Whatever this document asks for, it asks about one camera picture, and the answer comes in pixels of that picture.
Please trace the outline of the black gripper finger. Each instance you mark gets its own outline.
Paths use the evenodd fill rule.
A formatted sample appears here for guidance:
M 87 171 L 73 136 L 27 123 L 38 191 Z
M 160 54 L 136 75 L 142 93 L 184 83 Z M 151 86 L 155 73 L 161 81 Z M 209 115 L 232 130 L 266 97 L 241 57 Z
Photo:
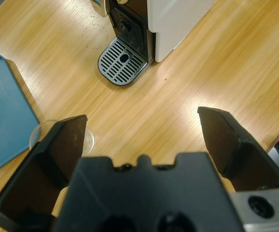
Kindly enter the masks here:
M 279 188 L 279 167 L 229 112 L 203 106 L 197 112 L 206 148 L 236 191 Z
M 29 151 L 0 192 L 0 227 L 8 232 L 48 232 L 60 191 L 81 158 L 87 116 L 56 122 Z

